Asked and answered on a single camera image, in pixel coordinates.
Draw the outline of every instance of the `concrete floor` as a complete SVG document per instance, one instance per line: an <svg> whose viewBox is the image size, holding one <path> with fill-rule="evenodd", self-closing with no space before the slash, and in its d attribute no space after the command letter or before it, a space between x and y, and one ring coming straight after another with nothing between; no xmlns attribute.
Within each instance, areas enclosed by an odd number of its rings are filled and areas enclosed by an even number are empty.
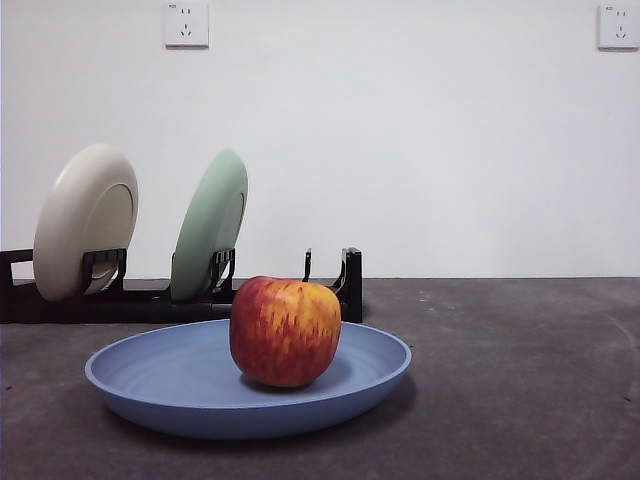
<svg viewBox="0 0 640 480"><path fill-rule="evenodd" d="M3 325L1 477L640 478L640 279L365 280L364 301L411 346L404 380L266 441L174 438L102 405L87 358L158 325Z"/></svg>

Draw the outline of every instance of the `beige plate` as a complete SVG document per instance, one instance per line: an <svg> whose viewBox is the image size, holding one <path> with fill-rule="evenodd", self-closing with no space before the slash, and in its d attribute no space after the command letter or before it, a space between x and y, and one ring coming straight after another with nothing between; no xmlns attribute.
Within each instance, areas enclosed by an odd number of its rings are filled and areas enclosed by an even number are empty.
<svg viewBox="0 0 640 480"><path fill-rule="evenodd" d="M58 176L40 213L33 273L50 301L76 295L85 252L127 248L138 213L138 184L129 161L112 147L91 145ZM86 294L109 284L117 263L94 266Z"/></svg>

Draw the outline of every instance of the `electrical outlet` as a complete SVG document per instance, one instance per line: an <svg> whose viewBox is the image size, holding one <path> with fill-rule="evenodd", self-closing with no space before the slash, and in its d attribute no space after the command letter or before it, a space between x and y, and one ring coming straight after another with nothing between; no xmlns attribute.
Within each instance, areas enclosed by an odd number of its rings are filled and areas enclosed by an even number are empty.
<svg viewBox="0 0 640 480"><path fill-rule="evenodd" d="M611 2L600 5L598 47L637 49L640 47L640 12L636 5Z"/></svg>
<svg viewBox="0 0 640 480"><path fill-rule="evenodd" d="M173 2L165 9L167 47L209 46L209 5L204 2Z"/></svg>

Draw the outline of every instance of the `light green plate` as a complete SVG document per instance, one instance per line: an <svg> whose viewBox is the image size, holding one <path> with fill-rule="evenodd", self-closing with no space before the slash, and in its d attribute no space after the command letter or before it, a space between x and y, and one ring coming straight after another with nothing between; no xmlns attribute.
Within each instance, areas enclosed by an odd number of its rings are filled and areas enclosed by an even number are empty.
<svg viewBox="0 0 640 480"><path fill-rule="evenodd" d="M171 300L189 300L211 285L211 257L235 247L247 187L240 157L231 150L219 153L200 180L182 222L171 267Z"/></svg>

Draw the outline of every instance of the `apple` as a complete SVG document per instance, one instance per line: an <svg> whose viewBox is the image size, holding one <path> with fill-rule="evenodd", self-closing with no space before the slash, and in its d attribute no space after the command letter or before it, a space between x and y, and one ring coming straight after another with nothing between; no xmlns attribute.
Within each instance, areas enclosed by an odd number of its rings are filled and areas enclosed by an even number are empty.
<svg viewBox="0 0 640 480"><path fill-rule="evenodd" d="M327 369L340 326L340 302L327 287L254 277L242 284L231 306L231 356L253 380L299 387Z"/></svg>

